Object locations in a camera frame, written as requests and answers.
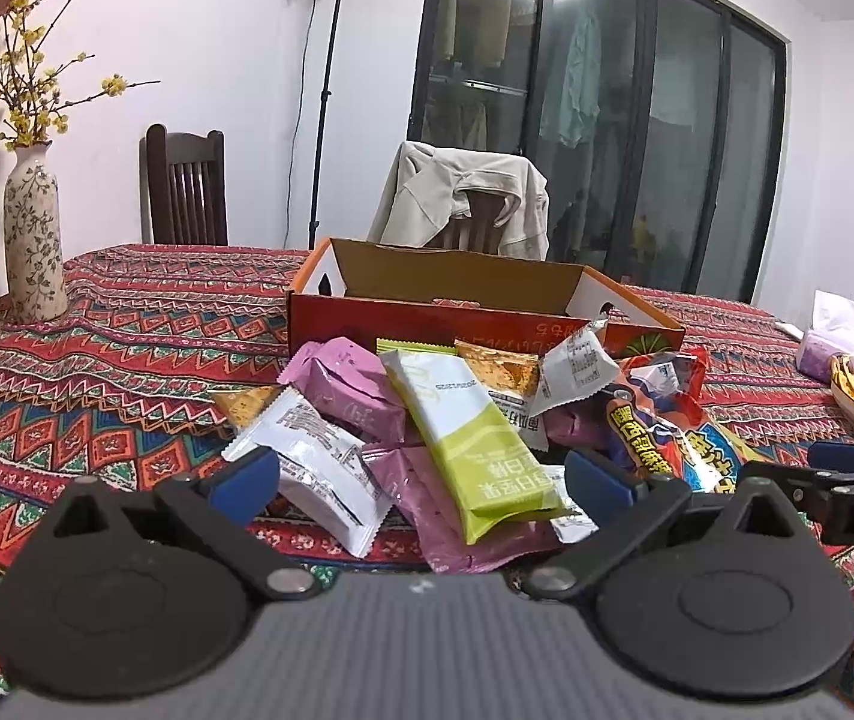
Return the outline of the colourful sausage snack bag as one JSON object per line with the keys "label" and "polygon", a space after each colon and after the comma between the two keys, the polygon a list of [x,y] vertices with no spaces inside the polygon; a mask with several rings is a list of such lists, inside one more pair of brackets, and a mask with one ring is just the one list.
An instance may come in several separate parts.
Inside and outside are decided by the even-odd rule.
{"label": "colourful sausage snack bag", "polygon": [[601,390],[608,454],[639,476],[673,475],[695,493],[733,493],[739,470],[763,461],[700,405],[708,359],[700,346],[619,361]]}

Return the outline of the white snack packet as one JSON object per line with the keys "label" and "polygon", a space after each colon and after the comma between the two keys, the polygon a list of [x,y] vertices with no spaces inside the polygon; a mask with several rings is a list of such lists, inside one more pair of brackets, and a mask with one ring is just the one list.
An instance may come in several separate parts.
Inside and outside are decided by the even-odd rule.
{"label": "white snack packet", "polygon": [[279,493],[290,504],[351,556],[367,556],[391,500],[362,460],[362,440],[326,421],[299,390],[285,387],[222,450],[222,458],[233,463],[253,449],[278,456]]}

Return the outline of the green snack bar packet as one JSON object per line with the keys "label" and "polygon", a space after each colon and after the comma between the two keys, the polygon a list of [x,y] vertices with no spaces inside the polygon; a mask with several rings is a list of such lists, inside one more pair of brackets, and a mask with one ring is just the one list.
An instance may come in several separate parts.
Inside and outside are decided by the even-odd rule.
{"label": "green snack bar packet", "polygon": [[455,353],[380,340],[377,355],[424,439],[470,546],[502,523],[567,512],[557,486]]}

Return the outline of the orange cracker packet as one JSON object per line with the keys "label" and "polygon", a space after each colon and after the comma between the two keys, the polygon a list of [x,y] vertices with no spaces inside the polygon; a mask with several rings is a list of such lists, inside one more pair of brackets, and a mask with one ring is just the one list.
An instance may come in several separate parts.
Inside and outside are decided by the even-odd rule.
{"label": "orange cracker packet", "polygon": [[539,380],[539,358],[456,340],[455,349],[492,398],[528,410]]}

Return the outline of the pink snack packet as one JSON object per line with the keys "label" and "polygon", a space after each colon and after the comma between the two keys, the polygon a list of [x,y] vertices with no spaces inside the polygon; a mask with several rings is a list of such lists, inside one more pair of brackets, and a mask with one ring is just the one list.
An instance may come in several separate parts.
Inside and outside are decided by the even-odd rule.
{"label": "pink snack packet", "polygon": [[407,437],[407,410],[380,358],[344,337],[302,344],[278,377],[328,418],[380,444]]}

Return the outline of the purple tissue pack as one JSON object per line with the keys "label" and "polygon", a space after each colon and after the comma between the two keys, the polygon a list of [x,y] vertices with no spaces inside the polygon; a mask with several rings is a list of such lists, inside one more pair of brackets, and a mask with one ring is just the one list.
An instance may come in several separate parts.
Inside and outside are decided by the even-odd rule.
{"label": "purple tissue pack", "polygon": [[796,353],[796,367],[811,379],[829,383],[835,356],[848,356],[854,370],[854,300],[818,289],[811,323]]}

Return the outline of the red patterned tablecloth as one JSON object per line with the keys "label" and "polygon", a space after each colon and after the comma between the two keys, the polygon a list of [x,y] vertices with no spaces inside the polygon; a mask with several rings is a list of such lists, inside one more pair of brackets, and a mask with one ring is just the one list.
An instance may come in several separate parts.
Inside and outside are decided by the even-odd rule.
{"label": "red patterned tablecloth", "polygon": [[[63,316],[0,333],[0,580],[75,476],[136,491],[217,468],[228,426],[209,390],[276,379],[287,362],[285,293],[305,257],[125,244],[66,262]],[[684,325],[684,351],[705,349],[705,410],[763,458],[802,465],[814,440],[854,440],[829,390],[796,370],[798,343],[772,314],[632,289]],[[339,567],[422,567],[413,530],[395,515],[367,562],[283,500],[256,518],[253,533],[324,580]],[[854,706],[854,651],[838,690]]]}

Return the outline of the floral ceramic vase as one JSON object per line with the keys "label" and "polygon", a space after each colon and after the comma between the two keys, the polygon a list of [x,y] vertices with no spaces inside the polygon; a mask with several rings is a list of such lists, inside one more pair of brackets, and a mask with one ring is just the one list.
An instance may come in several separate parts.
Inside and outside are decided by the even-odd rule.
{"label": "floral ceramic vase", "polygon": [[48,322],[68,309],[58,181],[48,149],[48,143],[16,149],[4,186],[7,315],[16,323]]}

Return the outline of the orange cardboard box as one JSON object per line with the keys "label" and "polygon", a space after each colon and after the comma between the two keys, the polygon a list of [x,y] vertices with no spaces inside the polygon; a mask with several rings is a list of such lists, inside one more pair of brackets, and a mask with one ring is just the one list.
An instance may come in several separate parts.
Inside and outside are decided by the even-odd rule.
{"label": "orange cardboard box", "polygon": [[614,358],[673,351],[685,328],[637,291],[589,266],[463,250],[413,249],[324,239],[287,291],[287,339],[463,340],[544,355],[578,328],[604,320]]}

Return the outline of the dark wooden chair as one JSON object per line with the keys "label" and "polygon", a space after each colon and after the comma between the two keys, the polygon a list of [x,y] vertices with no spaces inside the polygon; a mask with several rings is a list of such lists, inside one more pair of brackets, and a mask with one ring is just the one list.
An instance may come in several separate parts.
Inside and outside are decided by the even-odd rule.
{"label": "dark wooden chair", "polygon": [[172,132],[152,124],[144,135],[151,238],[157,244],[225,245],[225,138]]}

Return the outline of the black framed glass door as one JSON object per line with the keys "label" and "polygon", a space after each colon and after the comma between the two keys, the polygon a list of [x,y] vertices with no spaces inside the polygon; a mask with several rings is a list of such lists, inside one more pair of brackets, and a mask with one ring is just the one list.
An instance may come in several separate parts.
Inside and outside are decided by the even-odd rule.
{"label": "black framed glass door", "polygon": [[407,133],[528,158],[557,262],[749,301],[785,86],[783,41],[720,0],[425,0]]}

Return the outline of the chair with beige jacket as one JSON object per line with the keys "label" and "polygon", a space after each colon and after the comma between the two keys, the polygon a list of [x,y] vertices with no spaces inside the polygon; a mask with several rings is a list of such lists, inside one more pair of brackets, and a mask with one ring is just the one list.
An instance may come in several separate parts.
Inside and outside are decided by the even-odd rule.
{"label": "chair with beige jacket", "polygon": [[518,210],[520,200],[513,195],[482,190],[468,190],[464,198],[466,208],[453,211],[447,224],[427,242],[427,247],[497,254],[505,227]]}

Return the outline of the beige jacket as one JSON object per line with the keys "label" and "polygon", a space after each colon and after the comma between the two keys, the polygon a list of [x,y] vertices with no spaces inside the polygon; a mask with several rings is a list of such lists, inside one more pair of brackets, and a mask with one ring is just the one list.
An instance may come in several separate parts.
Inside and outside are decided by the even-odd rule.
{"label": "beige jacket", "polygon": [[468,190],[513,195],[520,206],[505,227],[497,255],[544,260],[548,255],[548,179],[518,154],[438,148],[404,142],[391,164],[368,231],[370,242],[427,247]]}

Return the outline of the yellow flower branches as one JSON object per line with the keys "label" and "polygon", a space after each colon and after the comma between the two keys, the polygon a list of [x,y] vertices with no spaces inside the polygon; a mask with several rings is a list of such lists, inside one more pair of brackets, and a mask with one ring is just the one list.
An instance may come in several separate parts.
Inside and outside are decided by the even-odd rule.
{"label": "yellow flower branches", "polygon": [[63,0],[50,23],[35,18],[43,0],[9,0],[0,15],[0,142],[7,151],[48,146],[53,135],[68,132],[68,112],[75,107],[119,98],[130,89],[159,85],[159,80],[131,82],[121,73],[113,73],[103,78],[94,93],[64,96],[64,73],[95,59],[85,50],[61,62],[46,59],[50,32],[73,2]]}

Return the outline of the studio light stand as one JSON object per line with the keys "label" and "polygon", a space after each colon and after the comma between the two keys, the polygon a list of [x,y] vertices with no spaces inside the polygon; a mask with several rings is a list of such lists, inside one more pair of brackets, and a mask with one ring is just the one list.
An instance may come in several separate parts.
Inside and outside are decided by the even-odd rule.
{"label": "studio light stand", "polygon": [[324,137],[328,124],[329,99],[333,94],[331,76],[333,76],[334,52],[338,39],[339,21],[341,21],[342,0],[334,0],[329,20],[328,41],[324,53],[323,80],[321,80],[320,107],[318,107],[317,137],[315,137],[315,153],[313,153],[313,171],[311,171],[310,218],[308,218],[308,247],[313,249],[318,241],[320,231],[320,188],[321,170],[323,169]]}

